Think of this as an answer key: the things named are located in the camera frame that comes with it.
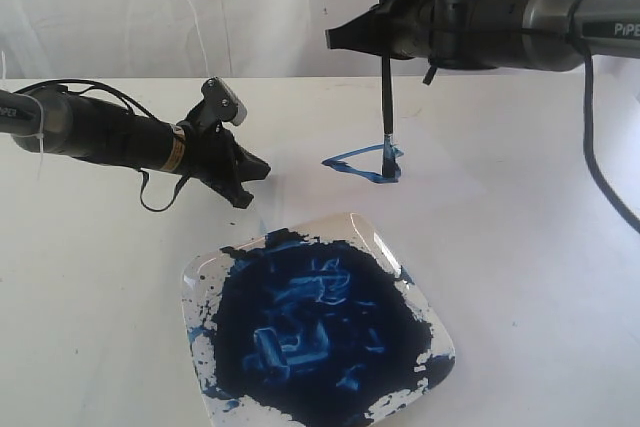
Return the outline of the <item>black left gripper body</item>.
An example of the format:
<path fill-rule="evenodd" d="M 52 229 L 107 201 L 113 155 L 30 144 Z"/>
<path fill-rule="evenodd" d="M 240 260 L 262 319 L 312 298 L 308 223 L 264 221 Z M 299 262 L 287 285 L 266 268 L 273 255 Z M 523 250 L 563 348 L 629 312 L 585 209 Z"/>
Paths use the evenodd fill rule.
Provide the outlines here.
<path fill-rule="evenodd" d="M 234 155 L 234 146 L 237 144 L 231 132 L 220 122 L 201 132 L 186 121 L 171 124 L 170 127 L 175 141 L 174 153 L 181 153 L 179 163 L 171 170 L 180 176 L 174 187 L 175 195 L 190 179 L 199 180 L 211 190 L 213 181 L 241 183 Z"/>

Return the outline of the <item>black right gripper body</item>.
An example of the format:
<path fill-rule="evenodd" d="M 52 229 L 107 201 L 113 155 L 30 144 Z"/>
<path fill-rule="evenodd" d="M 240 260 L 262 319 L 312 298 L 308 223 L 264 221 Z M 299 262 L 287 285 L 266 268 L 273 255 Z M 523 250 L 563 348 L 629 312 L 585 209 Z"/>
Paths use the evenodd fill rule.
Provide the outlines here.
<path fill-rule="evenodd" d="M 394 54 L 449 70 L 525 65 L 525 0 L 413 0 L 391 20 Z"/>

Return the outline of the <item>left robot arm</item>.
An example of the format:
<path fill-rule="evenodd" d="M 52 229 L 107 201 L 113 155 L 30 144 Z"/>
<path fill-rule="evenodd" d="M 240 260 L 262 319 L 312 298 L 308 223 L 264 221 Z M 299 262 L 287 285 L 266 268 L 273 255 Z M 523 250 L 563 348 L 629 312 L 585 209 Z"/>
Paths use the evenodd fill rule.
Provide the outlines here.
<path fill-rule="evenodd" d="M 70 90 L 70 85 L 77 90 Z M 48 80 L 1 93 L 1 130 L 23 150 L 179 176 L 174 190 L 197 179 L 233 207 L 253 200 L 244 183 L 265 179 L 267 162 L 240 146 L 227 124 L 241 125 L 244 104 L 219 77 L 176 124 L 164 122 L 129 95 L 98 81 Z"/>

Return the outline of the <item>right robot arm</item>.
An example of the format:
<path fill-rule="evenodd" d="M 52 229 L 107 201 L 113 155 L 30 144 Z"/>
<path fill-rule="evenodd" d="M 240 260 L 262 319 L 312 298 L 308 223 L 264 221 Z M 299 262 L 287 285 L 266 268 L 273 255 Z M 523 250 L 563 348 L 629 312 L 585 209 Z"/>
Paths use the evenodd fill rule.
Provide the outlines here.
<path fill-rule="evenodd" d="M 639 0 L 387 0 L 326 39 L 439 69 L 566 72 L 585 53 L 638 57 Z"/>

